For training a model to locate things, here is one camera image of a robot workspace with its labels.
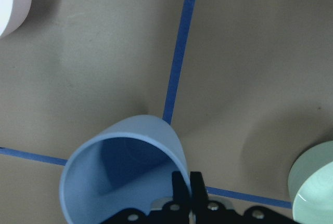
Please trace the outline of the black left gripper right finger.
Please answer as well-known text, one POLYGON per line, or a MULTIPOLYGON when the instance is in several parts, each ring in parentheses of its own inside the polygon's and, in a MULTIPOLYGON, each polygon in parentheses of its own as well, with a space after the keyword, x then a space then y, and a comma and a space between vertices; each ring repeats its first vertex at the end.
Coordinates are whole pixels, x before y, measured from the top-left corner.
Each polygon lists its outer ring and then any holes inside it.
POLYGON ((206 216, 208 194, 201 172, 190 172, 191 210, 196 223, 203 223, 206 216))

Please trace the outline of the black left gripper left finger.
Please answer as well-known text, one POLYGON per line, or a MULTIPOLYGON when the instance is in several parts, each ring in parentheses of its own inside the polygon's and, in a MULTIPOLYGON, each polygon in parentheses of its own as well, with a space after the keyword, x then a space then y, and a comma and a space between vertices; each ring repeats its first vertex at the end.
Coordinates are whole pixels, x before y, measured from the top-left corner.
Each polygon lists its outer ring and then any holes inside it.
POLYGON ((189 223, 190 194, 180 172, 172 173, 173 203, 171 213, 174 223, 189 223))

